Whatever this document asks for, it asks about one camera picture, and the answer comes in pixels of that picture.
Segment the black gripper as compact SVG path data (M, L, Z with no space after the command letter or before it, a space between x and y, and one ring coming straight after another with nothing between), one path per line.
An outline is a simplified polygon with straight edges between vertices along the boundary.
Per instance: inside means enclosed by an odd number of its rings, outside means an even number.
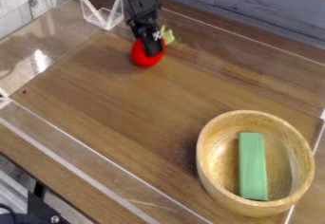
M157 13L161 8L160 0L124 0L128 26L135 38L140 38L144 54L148 57L163 51L163 35L157 27Z

